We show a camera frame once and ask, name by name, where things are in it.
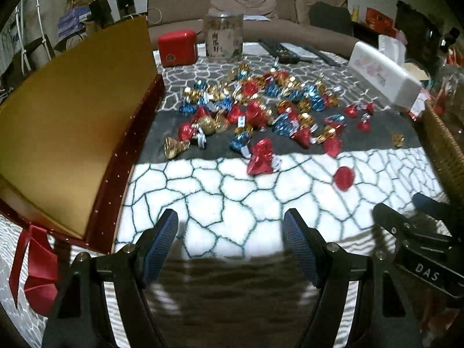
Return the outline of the clear jar of pumpkin seeds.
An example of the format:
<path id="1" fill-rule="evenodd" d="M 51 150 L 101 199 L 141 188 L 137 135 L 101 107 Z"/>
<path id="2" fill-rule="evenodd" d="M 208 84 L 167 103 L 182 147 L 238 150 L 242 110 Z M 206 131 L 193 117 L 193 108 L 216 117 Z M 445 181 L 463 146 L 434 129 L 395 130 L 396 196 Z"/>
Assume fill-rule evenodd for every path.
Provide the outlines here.
<path id="1" fill-rule="evenodd" d="M 243 23 L 241 13 L 209 13 L 203 18 L 205 52 L 209 61 L 233 63 L 242 59 Z"/>

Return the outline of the small red tin box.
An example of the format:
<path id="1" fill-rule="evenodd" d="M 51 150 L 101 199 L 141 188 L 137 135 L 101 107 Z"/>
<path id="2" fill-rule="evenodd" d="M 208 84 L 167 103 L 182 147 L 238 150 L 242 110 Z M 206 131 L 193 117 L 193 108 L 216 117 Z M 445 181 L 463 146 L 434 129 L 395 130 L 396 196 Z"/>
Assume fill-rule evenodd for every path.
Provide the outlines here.
<path id="1" fill-rule="evenodd" d="M 191 30 L 168 32 L 157 40 L 161 64 L 165 68 L 197 62 L 197 33 Z"/>

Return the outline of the patterned grey white table cloth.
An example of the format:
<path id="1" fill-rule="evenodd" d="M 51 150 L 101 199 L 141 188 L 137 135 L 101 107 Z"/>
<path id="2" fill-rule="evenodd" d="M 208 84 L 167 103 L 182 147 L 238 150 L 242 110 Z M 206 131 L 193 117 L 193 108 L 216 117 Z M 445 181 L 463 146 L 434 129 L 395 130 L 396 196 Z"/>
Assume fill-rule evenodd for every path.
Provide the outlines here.
<path id="1" fill-rule="evenodd" d="M 167 208 L 179 215 L 179 231 L 160 279 L 146 299 L 169 347 L 284 347 L 296 342 L 317 290 L 285 249 L 281 218 L 294 207 L 308 225 L 347 251 L 372 252 L 393 240 L 373 228 L 379 202 L 412 214 L 421 192 L 445 193 L 415 139 L 402 148 L 381 140 L 398 115 L 381 119 L 362 137 L 366 150 L 344 134 L 336 158 L 303 152 L 282 137 L 272 141 L 282 166 L 250 176 L 245 159 L 226 150 L 226 136 L 192 158 L 167 160 L 152 129 L 133 169 L 122 206 L 116 247 L 132 243 Z M 333 176 L 355 172 L 340 191 Z"/>

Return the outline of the gold foil candy left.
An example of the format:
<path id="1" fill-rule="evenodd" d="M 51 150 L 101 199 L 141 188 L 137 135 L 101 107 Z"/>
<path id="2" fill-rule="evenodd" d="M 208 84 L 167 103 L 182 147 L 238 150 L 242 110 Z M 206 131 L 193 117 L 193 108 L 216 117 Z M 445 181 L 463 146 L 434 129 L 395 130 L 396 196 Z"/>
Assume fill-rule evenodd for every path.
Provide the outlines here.
<path id="1" fill-rule="evenodd" d="M 178 141 L 173 137 L 166 136 L 164 139 L 164 155 L 169 159 L 176 158 L 180 153 L 185 152 L 190 148 L 189 141 Z"/>

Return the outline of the slim grey remote control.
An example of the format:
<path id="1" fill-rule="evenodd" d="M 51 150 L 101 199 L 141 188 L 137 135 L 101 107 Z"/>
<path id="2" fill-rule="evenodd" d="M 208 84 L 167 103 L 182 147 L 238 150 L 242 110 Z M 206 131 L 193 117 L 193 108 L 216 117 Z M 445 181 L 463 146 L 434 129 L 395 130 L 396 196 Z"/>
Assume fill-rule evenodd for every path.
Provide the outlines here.
<path id="1" fill-rule="evenodd" d="M 306 51 L 309 51 L 309 52 L 315 54 L 317 57 L 319 57 L 320 59 L 325 61 L 326 64 L 329 64 L 332 67 L 340 67 L 340 64 L 337 63 L 337 61 L 335 61 L 331 57 L 328 57 L 325 53 L 322 53 L 321 51 L 315 49 L 315 47 L 313 47 L 313 46 L 302 46 L 302 48 L 305 49 Z"/>

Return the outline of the black remote control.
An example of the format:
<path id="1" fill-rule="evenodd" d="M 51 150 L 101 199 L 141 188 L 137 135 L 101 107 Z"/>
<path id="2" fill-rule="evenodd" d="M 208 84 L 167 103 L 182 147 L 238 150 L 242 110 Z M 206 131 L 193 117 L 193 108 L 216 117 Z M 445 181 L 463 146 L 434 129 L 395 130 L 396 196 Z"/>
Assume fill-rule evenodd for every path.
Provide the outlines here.
<path id="1" fill-rule="evenodd" d="M 259 39 L 258 43 L 282 64 L 297 64 L 300 62 L 300 57 L 284 47 L 280 42 L 270 39 Z"/>

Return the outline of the large red foil candy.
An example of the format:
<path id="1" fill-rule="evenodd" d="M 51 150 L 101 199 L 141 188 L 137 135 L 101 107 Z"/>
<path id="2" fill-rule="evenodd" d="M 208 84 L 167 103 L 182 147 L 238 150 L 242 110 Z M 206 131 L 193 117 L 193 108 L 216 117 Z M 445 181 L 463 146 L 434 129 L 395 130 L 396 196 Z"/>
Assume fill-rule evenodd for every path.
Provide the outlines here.
<path id="1" fill-rule="evenodd" d="M 247 174 L 251 176 L 272 174 L 279 171 L 281 166 L 282 160 L 274 155 L 272 141 L 266 137 L 253 146 Z"/>

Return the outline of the white tissue box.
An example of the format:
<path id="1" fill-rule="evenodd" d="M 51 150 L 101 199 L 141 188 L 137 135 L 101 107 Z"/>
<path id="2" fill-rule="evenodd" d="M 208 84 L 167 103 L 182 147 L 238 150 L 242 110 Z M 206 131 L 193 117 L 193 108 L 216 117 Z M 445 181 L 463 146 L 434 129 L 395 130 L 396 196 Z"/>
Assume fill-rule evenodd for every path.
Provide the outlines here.
<path id="1" fill-rule="evenodd" d="M 405 69 L 406 47 L 400 40 L 379 35 L 378 48 L 358 41 L 348 61 L 348 70 L 371 86 L 382 106 L 409 111 L 422 83 Z"/>

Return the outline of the lone gold candy right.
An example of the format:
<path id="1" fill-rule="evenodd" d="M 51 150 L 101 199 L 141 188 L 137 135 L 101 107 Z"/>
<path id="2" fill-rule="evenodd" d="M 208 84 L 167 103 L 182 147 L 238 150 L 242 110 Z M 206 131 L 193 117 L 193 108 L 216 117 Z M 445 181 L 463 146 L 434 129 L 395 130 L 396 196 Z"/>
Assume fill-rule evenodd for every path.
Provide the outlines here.
<path id="1" fill-rule="evenodd" d="M 392 138 L 392 144 L 395 148 L 403 147 L 404 136 L 402 134 L 393 134 L 391 138 Z"/>

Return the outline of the black cushion on sofa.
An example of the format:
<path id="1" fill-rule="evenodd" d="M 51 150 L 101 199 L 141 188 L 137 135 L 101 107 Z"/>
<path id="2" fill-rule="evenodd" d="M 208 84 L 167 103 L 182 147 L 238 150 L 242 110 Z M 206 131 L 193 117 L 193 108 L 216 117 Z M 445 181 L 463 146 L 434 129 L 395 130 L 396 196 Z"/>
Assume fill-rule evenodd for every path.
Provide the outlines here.
<path id="1" fill-rule="evenodd" d="M 352 36 L 351 16 L 345 7 L 336 7 L 325 2 L 315 2 L 309 9 L 312 26 Z"/>

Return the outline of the red round foil candy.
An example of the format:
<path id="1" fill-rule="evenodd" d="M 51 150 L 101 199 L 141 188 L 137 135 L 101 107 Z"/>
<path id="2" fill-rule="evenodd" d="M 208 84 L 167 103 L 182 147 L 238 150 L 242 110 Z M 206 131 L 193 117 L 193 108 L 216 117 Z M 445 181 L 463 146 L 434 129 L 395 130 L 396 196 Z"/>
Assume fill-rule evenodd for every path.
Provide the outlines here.
<path id="1" fill-rule="evenodd" d="M 347 166 L 339 167 L 333 176 L 334 184 L 342 192 L 350 189 L 354 183 L 354 180 L 355 172 L 353 169 Z"/>

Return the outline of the gold and red gift box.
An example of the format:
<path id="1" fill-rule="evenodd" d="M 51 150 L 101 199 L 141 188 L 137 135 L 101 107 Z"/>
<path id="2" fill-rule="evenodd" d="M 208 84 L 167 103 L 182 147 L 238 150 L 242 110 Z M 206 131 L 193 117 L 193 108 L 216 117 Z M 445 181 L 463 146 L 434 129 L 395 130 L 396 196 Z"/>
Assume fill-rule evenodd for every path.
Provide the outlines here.
<path id="1" fill-rule="evenodd" d="M 1 214 L 109 253 L 164 92 L 143 17 L 55 57 L 1 106 Z"/>

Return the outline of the wicker basket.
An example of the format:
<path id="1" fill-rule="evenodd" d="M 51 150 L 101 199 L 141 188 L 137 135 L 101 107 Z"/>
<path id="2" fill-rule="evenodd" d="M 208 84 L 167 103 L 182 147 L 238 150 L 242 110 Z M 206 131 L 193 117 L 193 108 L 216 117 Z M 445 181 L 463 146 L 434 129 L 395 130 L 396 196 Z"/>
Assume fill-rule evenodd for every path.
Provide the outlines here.
<path id="1" fill-rule="evenodd" d="M 463 203 L 463 152 L 430 100 L 425 102 L 422 122 L 429 157 L 448 198 Z"/>

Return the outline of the brown sofa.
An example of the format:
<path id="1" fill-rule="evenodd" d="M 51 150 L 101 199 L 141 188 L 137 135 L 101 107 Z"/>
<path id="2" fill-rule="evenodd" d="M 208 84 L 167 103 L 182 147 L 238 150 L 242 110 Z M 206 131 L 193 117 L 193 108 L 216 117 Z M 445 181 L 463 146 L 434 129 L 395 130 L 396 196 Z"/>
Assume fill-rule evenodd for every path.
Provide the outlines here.
<path id="1" fill-rule="evenodd" d="M 149 37 L 153 46 L 168 32 L 191 30 L 204 41 L 203 18 L 209 13 L 244 15 L 244 40 L 270 38 L 348 58 L 357 40 L 312 26 L 309 9 L 315 2 L 348 8 L 348 0 L 147 0 Z"/>

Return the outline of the red ribbon bow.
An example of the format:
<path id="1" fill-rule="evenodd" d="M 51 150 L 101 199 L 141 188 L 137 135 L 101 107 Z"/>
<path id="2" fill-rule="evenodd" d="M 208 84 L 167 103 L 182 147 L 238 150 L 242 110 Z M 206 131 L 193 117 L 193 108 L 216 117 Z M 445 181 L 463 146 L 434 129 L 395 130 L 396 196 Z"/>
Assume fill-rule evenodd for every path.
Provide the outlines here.
<path id="1" fill-rule="evenodd" d="M 23 229 L 10 270 L 9 286 L 15 306 L 18 305 L 21 268 L 28 251 L 28 277 L 23 291 L 31 309 L 48 317 L 57 297 L 58 260 L 48 239 L 47 231 L 34 225 Z"/>

